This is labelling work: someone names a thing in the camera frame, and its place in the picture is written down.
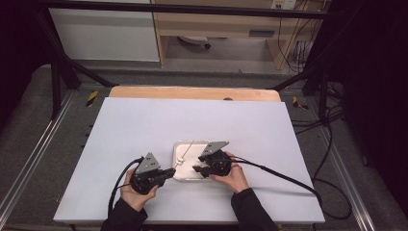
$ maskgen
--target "white tray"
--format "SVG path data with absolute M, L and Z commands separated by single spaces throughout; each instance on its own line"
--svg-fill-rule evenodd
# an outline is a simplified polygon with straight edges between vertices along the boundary
M 178 141 L 174 144 L 173 167 L 176 168 L 176 173 L 173 177 L 176 180 L 188 182 L 205 179 L 200 173 L 195 172 L 192 167 L 197 165 L 206 166 L 205 163 L 198 160 L 198 157 L 201 156 L 208 143 L 209 141 Z

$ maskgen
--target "black sleeve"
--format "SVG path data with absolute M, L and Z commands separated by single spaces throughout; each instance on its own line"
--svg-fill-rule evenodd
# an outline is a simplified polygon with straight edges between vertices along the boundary
M 252 189 L 234 193 L 231 198 L 231 205 L 240 223 L 240 231 L 278 231 Z
M 101 231 L 136 231 L 146 219 L 147 213 L 144 210 L 139 213 L 120 198 L 103 222 Z

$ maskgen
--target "hand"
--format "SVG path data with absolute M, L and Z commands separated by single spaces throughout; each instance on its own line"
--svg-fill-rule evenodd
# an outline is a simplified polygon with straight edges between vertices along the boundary
M 135 169 L 133 168 L 126 172 L 126 178 L 124 183 L 125 185 L 130 183 L 130 180 L 132 179 L 132 173 L 134 171 Z M 143 195 L 137 193 L 132 189 L 132 186 L 128 185 L 120 188 L 120 197 L 126 203 L 128 203 L 134 210 L 140 212 L 144 204 L 147 202 L 147 200 L 156 196 L 157 189 L 159 189 L 159 186 L 153 187 L 153 189 L 150 190 L 149 194 Z
M 231 160 L 235 160 L 232 153 L 226 152 L 230 156 Z M 231 170 L 226 176 L 210 175 L 210 178 L 225 184 L 234 193 L 240 193 L 243 190 L 249 188 L 248 182 L 246 182 L 245 175 L 243 174 L 242 167 L 238 163 L 231 163 Z

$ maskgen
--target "white wall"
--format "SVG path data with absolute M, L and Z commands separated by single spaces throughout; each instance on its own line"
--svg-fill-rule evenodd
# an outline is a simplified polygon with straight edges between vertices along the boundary
M 149 3 L 148 0 L 101 1 Z M 50 12 L 64 50 L 72 59 L 159 61 L 152 13 L 62 9 L 50 9 Z

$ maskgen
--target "power strip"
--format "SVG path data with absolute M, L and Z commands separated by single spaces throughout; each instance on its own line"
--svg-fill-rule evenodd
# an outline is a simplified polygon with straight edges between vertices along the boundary
M 293 10 L 296 0 L 273 0 L 271 9 L 276 10 Z

